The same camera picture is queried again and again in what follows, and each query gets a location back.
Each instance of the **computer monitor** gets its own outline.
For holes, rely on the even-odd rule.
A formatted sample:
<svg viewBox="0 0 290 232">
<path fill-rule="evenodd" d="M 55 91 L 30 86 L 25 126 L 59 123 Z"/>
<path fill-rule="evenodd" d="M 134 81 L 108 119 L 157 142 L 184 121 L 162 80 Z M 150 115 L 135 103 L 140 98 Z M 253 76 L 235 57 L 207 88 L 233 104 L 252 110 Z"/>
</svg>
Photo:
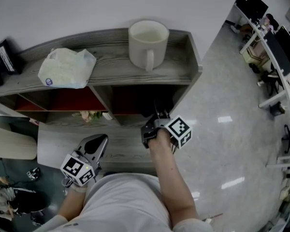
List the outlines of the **computer monitor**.
<svg viewBox="0 0 290 232">
<path fill-rule="evenodd" d="M 247 0 L 247 11 L 249 11 L 249 18 L 252 22 L 261 19 L 268 9 L 268 6 L 262 0 Z"/>
<path fill-rule="evenodd" d="M 290 34 L 282 26 L 278 32 L 275 34 L 275 38 L 277 39 L 278 43 L 281 45 L 282 49 L 284 50 L 289 62 L 290 62 Z"/>
</svg>

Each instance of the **gray floor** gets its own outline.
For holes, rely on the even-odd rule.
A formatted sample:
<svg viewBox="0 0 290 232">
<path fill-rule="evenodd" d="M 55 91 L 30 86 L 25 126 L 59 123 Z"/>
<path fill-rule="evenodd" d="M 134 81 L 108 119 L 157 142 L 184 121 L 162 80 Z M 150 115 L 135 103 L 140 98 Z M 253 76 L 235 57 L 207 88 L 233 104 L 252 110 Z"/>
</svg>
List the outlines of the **gray floor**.
<svg viewBox="0 0 290 232">
<path fill-rule="evenodd" d="M 177 164 L 193 193 L 200 217 L 223 213 L 214 221 L 217 232 L 257 231 L 280 205 L 282 172 L 266 169 L 265 164 L 274 161 L 281 149 L 286 118 L 273 118 L 267 110 L 258 108 L 267 97 L 264 88 L 256 85 L 257 75 L 239 54 L 240 40 L 227 25 L 222 27 L 203 60 L 202 76 L 174 112 L 193 124 L 192 142 L 176 152 Z M 218 123 L 218 118 L 224 116 L 230 116 L 232 122 Z M 69 144 L 77 143 L 78 138 L 69 137 Z M 121 146 L 130 144 L 123 151 L 127 156 L 134 144 L 140 145 L 139 131 L 128 140 L 118 135 L 117 142 Z M 111 156 L 113 164 L 121 161 L 121 153 L 111 149 L 106 155 Z M 142 149 L 140 154 L 131 154 L 134 163 L 138 159 L 149 160 L 148 152 Z M 26 171 L 37 166 L 35 161 L 5 162 L 14 180 L 26 179 Z M 62 175 L 45 166 L 42 172 L 43 177 L 32 183 L 36 185 L 32 188 L 47 194 L 51 203 L 45 212 L 48 219 L 63 199 Z M 14 224 L 17 231 L 34 229 L 28 217 L 18 217 Z"/>
</svg>

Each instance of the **plastic bag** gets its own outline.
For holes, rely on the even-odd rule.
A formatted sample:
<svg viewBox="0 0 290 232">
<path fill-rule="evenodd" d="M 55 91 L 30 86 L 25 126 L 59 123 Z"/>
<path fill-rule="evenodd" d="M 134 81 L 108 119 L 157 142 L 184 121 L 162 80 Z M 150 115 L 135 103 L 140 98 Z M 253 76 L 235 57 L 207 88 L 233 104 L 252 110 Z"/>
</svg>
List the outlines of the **plastic bag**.
<svg viewBox="0 0 290 232">
<path fill-rule="evenodd" d="M 86 49 L 74 52 L 67 48 L 58 48 L 43 61 L 38 77 L 49 87 L 84 88 L 96 61 Z"/>
</svg>

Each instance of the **white desk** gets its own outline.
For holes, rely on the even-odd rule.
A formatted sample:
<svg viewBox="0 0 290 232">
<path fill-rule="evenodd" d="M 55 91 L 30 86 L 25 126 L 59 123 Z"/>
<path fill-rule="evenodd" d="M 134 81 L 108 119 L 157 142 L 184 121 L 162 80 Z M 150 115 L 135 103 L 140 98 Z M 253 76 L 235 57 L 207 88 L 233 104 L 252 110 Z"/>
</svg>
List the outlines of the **white desk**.
<svg viewBox="0 0 290 232">
<path fill-rule="evenodd" d="M 283 75 L 283 70 L 280 69 L 278 62 L 276 60 L 276 58 L 274 57 L 271 49 L 269 48 L 269 46 L 266 43 L 266 40 L 264 39 L 264 33 L 261 32 L 260 30 L 258 30 L 258 28 L 256 27 L 256 25 L 254 25 L 251 20 L 236 6 L 234 5 L 235 8 L 237 8 L 239 14 L 241 15 L 241 17 L 245 18 L 247 20 L 247 22 L 252 26 L 252 28 L 254 29 L 254 34 L 253 36 L 250 38 L 250 40 L 247 42 L 247 44 L 243 47 L 243 49 L 240 51 L 240 54 L 243 54 L 244 51 L 252 44 L 252 42 L 255 40 L 255 38 L 257 36 L 259 36 L 261 43 L 265 49 L 265 51 L 267 52 L 267 55 L 269 56 L 273 66 L 275 67 L 275 69 L 277 70 L 279 77 L 282 81 L 284 90 L 280 93 L 278 93 L 277 95 L 273 96 L 272 98 L 262 102 L 259 104 L 260 108 L 264 108 L 269 106 L 272 103 L 277 102 L 278 100 L 281 100 L 284 97 L 287 97 L 287 101 L 288 101 L 288 107 L 289 110 L 286 112 L 287 116 L 289 117 L 289 121 L 290 121 L 290 85 L 287 82 L 286 77 Z M 284 157 L 278 157 L 277 160 L 290 160 L 290 156 L 284 156 Z M 266 167 L 270 168 L 270 167 L 290 167 L 290 163 L 283 163 L 283 164 L 267 164 Z"/>
</svg>

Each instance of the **forearm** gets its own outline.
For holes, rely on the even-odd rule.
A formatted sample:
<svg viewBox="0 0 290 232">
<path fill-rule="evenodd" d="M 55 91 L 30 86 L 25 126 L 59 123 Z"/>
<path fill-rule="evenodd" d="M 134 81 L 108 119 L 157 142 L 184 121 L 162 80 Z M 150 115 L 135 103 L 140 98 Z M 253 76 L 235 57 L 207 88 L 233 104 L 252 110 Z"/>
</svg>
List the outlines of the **forearm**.
<svg viewBox="0 0 290 232">
<path fill-rule="evenodd" d="M 188 218 L 198 218 L 191 192 L 182 178 L 170 148 L 151 151 L 163 201 L 173 226 Z"/>
<path fill-rule="evenodd" d="M 85 193 L 76 192 L 70 188 L 68 195 L 61 205 L 58 215 L 65 217 L 68 221 L 79 216 L 83 209 Z"/>
</svg>

